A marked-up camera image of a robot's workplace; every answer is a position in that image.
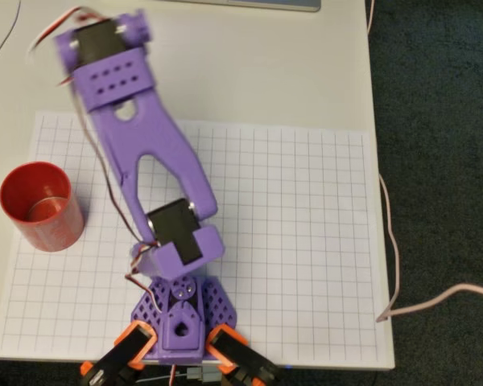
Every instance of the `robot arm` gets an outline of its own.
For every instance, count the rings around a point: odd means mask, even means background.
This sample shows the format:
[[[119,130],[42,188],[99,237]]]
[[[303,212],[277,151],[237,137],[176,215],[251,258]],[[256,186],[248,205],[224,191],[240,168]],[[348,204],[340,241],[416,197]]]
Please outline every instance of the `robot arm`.
[[[160,248],[145,253],[138,269],[168,280],[220,257],[224,246],[212,225],[217,201],[193,148],[164,109],[147,63],[151,39],[142,11],[122,14],[56,37],[60,58],[93,120],[143,241]],[[134,105],[125,119],[119,107]],[[185,199],[146,214],[138,199],[138,162],[154,156],[180,182]]]

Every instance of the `wire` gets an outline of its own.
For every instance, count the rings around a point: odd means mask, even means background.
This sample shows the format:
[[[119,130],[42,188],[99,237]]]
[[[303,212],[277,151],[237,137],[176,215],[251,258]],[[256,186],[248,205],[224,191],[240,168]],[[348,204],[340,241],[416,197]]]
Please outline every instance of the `wire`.
[[[376,322],[383,322],[392,316],[409,314],[412,312],[418,312],[421,310],[426,310],[427,308],[431,308],[436,306],[437,304],[441,303],[445,299],[449,298],[453,294],[461,291],[468,291],[474,292],[475,294],[483,295],[483,287],[474,284],[468,283],[460,283],[453,285],[452,287],[446,289],[443,293],[438,295],[437,297],[428,300],[427,302],[419,303],[414,306],[408,306],[403,308],[398,308],[397,310],[392,310],[392,306],[394,305],[397,297],[399,295],[399,286],[400,286],[400,276],[399,276],[399,250],[397,246],[397,242],[395,241],[394,233],[392,232],[392,219],[391,219],[391,210],[390,210],[390,199],[388,197],[388,190],[386,189],[385,180],[381,175],[379,175],[379,182],[381,184],[381,188],[383,189],[383,193],[385,196],[385,203],[386,203],[386,221],[388,223],[388,235],[392,241],[392,245],[394,246],[394,255],[395,255],[395,291],[394,296],[392,296],[390,303],[384,309],[384,311],[378,316]]]
[[[154,295],[154,293],[152,292],[152,290],[149,287],[147,287],[142,282],[140,282],[137,279],[135,279],[132,276],[132,273],[126,273],[125,276],[124,276],[124,278],[126,280],[130,281],[131,283],[134,283],[135,285],[137,285],[139,288],[141,288],[145,292],[147,292],[148,295],[151,297],[151,301],[152,301],[152,304],[154,304],[155,310],[158,311],[160,314],[162,314],[161,309],[159,308],[158,303],[155,300],[155,295]]]
[[[187,376],[188,374],[175,374],[175,377],[180,377],[180,376]],[[151,382],[153,380],[168,380],[170,376],[156,376],[154,378],[146,378],[144,380],[137,380],[137,384],[141,384],[142,382]]]
[[[10,25],[10,28],[8,32],[6,33],[6,36],[3,38],[2,42],[0,43],[0,51],[2,50],[2,47],[6,43],[6,41],[9,39],[9,36],[11,32],[14,30],[14,27],[16,26],[16,22],[18,21],[18,16],[19,16],[19,10],[22,7],[22,0],[18,0],[18,6],[16,7],[16,15],[14,16],[14,20],[12,24]]]
[[[107,166],[105,165],[104,157],[102,157],[102,154],[101,154],[100,150],[98,149],[97,143],[93,140],[93,138],[91,137],[91,134],[88,130],[88,126],[86,125],[86,120],[85,120],[84,114],[82,112],[81,103],[79,102],[79,98],[77,97],[77,94],[76,94],[75,85],[72,82],[70,82],[69,86],[70,86],[70,90],[71,90],[71,94],[72,94],[73,106],[75,107],[77,116],[79,117],[80,127],[82,127],[82,130],[84,131],[84,136],[86,137],[89,144],[93,148],[95,155],[97,156],[98,161],[101,164],[102,172],[103,172],[104,178],[105,178],[105,184],[107,185],[107,191],[109,192],[109,197],[111,198],[111,202],[113,203],[115,209],[117,210],[118,214],[122,218],[123,223],[125,224],[125,226],[129,230],[130,234],[139,243],[143,243],[142,240],[138,237],[138,235],[136,235],[136,233],[134,232],[134,229],[130,226],[129,221],[126,218],[126,215],[123,213],[122,209],[120,208],[120,205],[118,205],[116,199],[114,198],[113,188],[111,187],[111,181],[109,180],[109,176],[107,175]]]
[[[48,27],[42,30],[39,35],[37,35],[32,43],[29,45],[27,49],[27,58],[28,61],[32,61],[32,55],[34,54],[34,50],[43,42],[51,33],[53,33],[57,28],[59,28],[66,20],[68,20],[73,14],[76,12],[84,12],[84,19],[87,18],[95,18],[98,21],[104,20],[105,17],[100,14],[99,12],[95,11],[93,8],[89,8],[88,6],[74,6],[69,10],[65,11],[59,18],[54,20]]]
[[[386,317],[384,315],[388,314],[392,309],[397,297],[399,296],[399,286],[401,282],[401,271],[399,269],[399,248],[397,246],[397,241],[395,240],[394,231],[392,230],[392,211],[390,209],[390,198],[388,197],[388,190],[386,189],[385,180],[381,175],[379,175],[379,183],[381,184],[381,188],[383,189],[383,195],[385,196],[385,203],[386,203],[386,226],[388,228],[388,236],[390,237],[390,241],[394,246],[394,255],[395,255],[395,290],[394,295],[392,296],[388,306],[381,312],[381,315],[378,317],[378,322],[385,320]]]
[[[369,22],[367,23],[367,35],[370,33],[370,29],[372,28],[372,20],[374,18],[374,5],[376,0],[372,0],[370,3],[370,12],[369,12]]]
[[[171,366],[171,370],[170,370],[170,380],[168,381],[168,386],[172,386],[174,384],[174,380],[175,380],[175,370],[177,369],[177,367],[175,365],[172,365]]]

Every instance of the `pink cable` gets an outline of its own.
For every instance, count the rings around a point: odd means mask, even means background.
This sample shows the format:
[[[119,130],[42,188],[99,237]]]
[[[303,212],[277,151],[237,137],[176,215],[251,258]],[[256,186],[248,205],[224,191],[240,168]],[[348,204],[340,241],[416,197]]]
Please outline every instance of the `pink cable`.
[[[172,365],[170,370],[170,380],[168,381],[168,386],[172,386],[174,384],[175,370],[176,370],[176,366]]]
[[[374,3],[376,0],[372,0],[370,3],[370,12],[369,12],[369,23],[367,25],[367,35],[370,33],[370,28],[372,28],[372,19],[374,18]]]
[[[474,284],[468,283],[460,283],[456,284],[449,289],[446,289],[443,293],[438,295],[436,298],[432,300],[428,300],[427,302],[419,303],[414,306],[408,306],[403,308],[398,308],[397,310],[392,310],[392,306],[394,305],[395,301],[397,300],[397,296],[399,296],[399,283],[400,283],[400,276],[399,276],[399,250],[397,246],[397,242],[395,241],[394,233],[392,232],[392,215],[390,210],[390,199],[388,197],[388,190],[386,189],[385,181],[383,177],[379,175],[379,182],[381,184],[381,188],[383,189],[383,193],[385,196],[385,203],[386,203],[386,222],[388,223],[388,235],[390,236],[390,240],[392,241],[392,245],[394,246],[394,254],[395,254],[395,290],[394,296],[392,296],[390,303],[384,309],[384,311],[378,316],[376,322],[383,322],[387,320],[389,317],[402,315],[402,314],[409,314],[412,312],[417,312],[421,310],[426,310],[427,308],[436,306],[440,302],[444,301],[445,299],[449,298],[456,292],[460,291],[468,291],[474,292],[476,294],[483,295],[483,287]]]

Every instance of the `red cup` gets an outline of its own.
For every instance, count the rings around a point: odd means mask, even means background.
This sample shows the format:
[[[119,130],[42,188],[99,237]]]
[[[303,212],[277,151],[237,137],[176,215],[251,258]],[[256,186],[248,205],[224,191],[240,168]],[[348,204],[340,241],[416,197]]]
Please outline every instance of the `red cup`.
[[[84,220],[66,173],[48,162],[18,166],[4,179],[0,204],[37,249],[55,252],[75,243]]]

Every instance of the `white cable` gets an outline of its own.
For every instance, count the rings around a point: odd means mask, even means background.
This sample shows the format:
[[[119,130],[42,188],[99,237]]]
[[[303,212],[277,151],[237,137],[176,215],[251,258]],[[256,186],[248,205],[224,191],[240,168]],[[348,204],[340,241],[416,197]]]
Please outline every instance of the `white cable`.
[[[10,25],[8,32],[6,33],[6,36],[3,38],[2,42],[0,43],[0,51],[2,50],[3,45],[9,39],[11,32],[14,30],[14,26],[16,26],[16,22],[18,21],[18,16],[19,16],[19,10],[21,7],[22,7],[22,0],[18,0],[18,6],[16,7],[16,14],[14,15],[14,20]]]
[[[187,374],[175,374],[175,377],[178,376],[186,376]],[[142,382],[151,382],[152,380],[167,380],[170,376],[156,376],[155,378],[146,378],[144,380],[137,380],[137,384],[141,384]]]

